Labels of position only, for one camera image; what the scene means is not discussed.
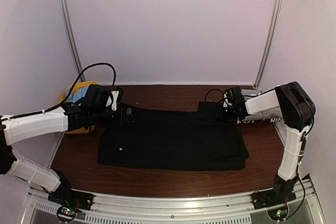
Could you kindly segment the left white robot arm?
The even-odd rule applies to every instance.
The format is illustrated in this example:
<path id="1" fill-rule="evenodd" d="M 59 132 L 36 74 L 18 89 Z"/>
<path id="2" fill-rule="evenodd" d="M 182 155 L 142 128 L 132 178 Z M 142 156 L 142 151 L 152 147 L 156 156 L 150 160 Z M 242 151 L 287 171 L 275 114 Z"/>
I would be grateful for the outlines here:
<path id="1" fill-rule="evenodd" d="M 34 163 L 13 151 L 13 144 L 49 133 L 63 133 L 109 125 L 122 121 L 122 106 L 110 105 L 87 109 L 73 102 L 57 105 L 50 111 L 36 111 L 22 115 L 1 117 L 1 174 L 11 174 L 28 183 L 54 192 L 64 205 L 71 205 L 76 197 L 61 172 Z"/>

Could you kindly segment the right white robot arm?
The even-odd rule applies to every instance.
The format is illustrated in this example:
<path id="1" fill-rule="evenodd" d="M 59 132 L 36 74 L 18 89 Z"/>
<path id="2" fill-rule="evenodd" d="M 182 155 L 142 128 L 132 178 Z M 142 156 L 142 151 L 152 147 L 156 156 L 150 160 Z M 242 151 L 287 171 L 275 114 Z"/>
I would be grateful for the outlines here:
<path id="1" fill-rule="evenodd" d="M 231 121 L 279 110 L 287 133 L 277 177 L 282 182 L 298 177 L 316 113 L 315 104 L 298 82 L 282 84 L 262 93 L 235 86 L 225 90 L 215 108 L 220 118 Z"/>

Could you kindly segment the black long sleeve shirt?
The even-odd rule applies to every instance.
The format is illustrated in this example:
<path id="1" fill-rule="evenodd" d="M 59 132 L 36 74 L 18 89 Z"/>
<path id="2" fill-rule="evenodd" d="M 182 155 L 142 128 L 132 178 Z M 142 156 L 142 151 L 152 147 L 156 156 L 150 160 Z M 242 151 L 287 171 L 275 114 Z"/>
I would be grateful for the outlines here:
<path id="1" fill-rule="evenodd" d="M 102 134 L 101 165 L 183 171 L 243 169 L 249 152 L 233 121 L 216 117 L 216 102 L 201 101 L 197 111 L 152 110 L 120 103 L 138 118 L 131 127 Z"/>

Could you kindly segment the grey shirt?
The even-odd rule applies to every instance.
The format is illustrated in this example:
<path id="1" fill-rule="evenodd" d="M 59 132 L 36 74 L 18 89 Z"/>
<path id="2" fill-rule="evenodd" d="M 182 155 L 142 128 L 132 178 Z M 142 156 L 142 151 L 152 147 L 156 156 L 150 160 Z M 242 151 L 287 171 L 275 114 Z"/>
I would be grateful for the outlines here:
<path id="1" fill-rule="evenodd" d="M 278 97 L 274 89 L 246 98 L 245 108 L 247 115 L 241 119 L 244 123 L 262 120 L 272 123 L 282 119 Z"/>

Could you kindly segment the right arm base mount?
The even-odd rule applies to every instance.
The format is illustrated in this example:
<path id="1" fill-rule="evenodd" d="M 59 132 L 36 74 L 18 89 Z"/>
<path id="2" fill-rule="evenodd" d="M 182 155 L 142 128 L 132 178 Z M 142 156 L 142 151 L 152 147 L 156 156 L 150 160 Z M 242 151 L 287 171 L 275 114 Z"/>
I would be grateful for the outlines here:
<path id="1" fill-rule="evenodd" d="M 288 202 L 296 199 L 294 185 L 297 181 L 297 175 L 290 180 L 275 175 L 273 188 L 256 190 L 250 195 L 254 209 L 267 208 L 268 217 L 272 221 L 285 221 L 289 217 Z"/>

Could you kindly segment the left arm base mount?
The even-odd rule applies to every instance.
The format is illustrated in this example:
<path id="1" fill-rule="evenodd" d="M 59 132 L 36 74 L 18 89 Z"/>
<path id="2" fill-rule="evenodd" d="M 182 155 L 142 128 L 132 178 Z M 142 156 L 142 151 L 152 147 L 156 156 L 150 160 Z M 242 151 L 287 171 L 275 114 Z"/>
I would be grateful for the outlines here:
<path id="1" fill-rule="evenodd" d="M 90 210 L 93 194 L 76 191 L 72 189 L 69 180 L 65 175 L 54 170 L 60 179 L 60 185 L 55 191 L 48 191 L 42 187 L 43 191 L 48 194 L 48 200 L 59 204 L 59 208 L 56 211 L 56 217 L 61 223 L 69 223 L 73 221 L 78 214 L 81 214 L 81 210 Z"/>

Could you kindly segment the yellow plastic basket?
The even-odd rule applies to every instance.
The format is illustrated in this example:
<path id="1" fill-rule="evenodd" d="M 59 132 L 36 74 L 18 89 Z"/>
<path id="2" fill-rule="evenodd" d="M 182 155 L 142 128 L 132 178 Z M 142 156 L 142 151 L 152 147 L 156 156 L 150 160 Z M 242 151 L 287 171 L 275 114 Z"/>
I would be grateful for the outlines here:
<path id="1" fill-rule="evenodd" d="M 75 84 L 75 86 L 81 86 L 81 85 L 85 85 L 85 84 L 97 84 L 97 82 L 95 81 L 85 81 L 85 82 L 78 82 Z M 64 92 L 62 93 L 62 95 L 60 96 L 60 99 L 58 101 L 58 103 L 60 103 L 66 96 L 65 96 L 65 90 Z M 66 132 L 66 134 L 89 134 L 91 131 L 93 131 L 95 129 L 95 126 L 90 126 L 89 128 L 85 129 L 85 128 L 80 128 L 80 129 L 76 129 L 76 130 L 73 130 L 73 131 L 70 131 L 70 132 Z"/>

